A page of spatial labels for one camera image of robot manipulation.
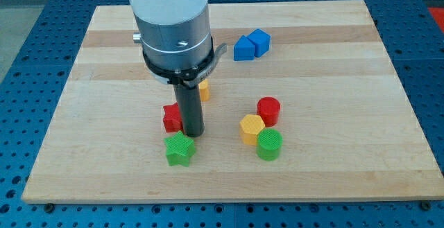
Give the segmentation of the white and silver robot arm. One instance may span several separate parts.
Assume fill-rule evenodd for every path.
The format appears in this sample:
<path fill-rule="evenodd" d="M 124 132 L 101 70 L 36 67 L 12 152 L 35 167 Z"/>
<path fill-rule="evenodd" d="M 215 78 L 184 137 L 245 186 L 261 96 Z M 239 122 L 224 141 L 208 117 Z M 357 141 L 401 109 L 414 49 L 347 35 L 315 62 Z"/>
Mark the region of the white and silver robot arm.
<path fill-rule="evenodd" d="M 146 66 L 169 84 L 201 77 L 214 57 L 208 0 L 129 0 Z"/>

